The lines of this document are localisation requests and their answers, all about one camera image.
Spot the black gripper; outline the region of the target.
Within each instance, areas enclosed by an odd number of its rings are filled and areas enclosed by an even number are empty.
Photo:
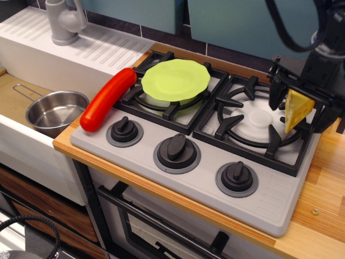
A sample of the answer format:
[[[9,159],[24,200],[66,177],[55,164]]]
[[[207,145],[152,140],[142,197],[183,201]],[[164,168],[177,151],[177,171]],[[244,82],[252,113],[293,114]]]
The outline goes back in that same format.
[[[313,132],[322,133],[339,117],[340,54],[317,47],[307,58],[276,55],[268,71],[271,82],[269,106],[276,110],[289,89],[316,101]]]

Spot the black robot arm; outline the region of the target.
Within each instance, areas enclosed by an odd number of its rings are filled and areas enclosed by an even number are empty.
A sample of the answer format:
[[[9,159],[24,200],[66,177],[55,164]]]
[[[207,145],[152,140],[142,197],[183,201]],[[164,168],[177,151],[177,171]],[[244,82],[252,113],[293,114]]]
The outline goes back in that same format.
[[[319,28],[309,46],[297,44],[289,35],[275,1],[266,1],[282,42],[295,52],[308,52],[307,58],[276,55],[268,71],[271,82],[269,106],[276,110],[285,103],[285,131],[289,132],[320,107],[312,124],[322,133],[337,118],[344,131],[344,1],[314,1]]]

